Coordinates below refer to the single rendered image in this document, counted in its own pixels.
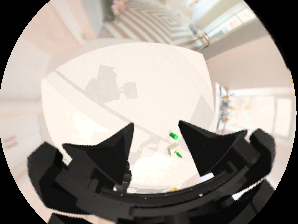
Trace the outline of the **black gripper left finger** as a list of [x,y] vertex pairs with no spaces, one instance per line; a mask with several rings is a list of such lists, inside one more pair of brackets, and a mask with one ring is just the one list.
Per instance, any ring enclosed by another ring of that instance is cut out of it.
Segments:
[[97,168],[98,172],[108,177],[114,184],[122,186],[130,147],[133,143],[133,131],[134,125],[130,123],[100,144],[63,143],[61,147],[73,160]]

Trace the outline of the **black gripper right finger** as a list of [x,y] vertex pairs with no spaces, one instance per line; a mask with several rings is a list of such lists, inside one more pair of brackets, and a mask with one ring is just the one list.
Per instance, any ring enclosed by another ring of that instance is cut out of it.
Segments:
[[210,169],[216,167],[222,157],[226,156],[226,152],[229,152],[238,141],[242,141],[243,137],[246,139],[246,133],[249,133],[249,129],[245,131],[241,129],[241,131],[230,133],[230,135],[226,133],[222,136],[185,120],[178,120],[178,128],[180,128],[186,147],[189,148],[200,177],[212,173]]

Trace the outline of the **cream block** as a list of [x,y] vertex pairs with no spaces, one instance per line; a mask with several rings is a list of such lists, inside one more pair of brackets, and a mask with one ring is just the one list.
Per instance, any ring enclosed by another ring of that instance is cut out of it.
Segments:
[[177,143],[173,143],[168,145],[168,152],[169,152],[169,156],[176,156],[176,151],[178,153],[180,153],[180,145],[178,145]]

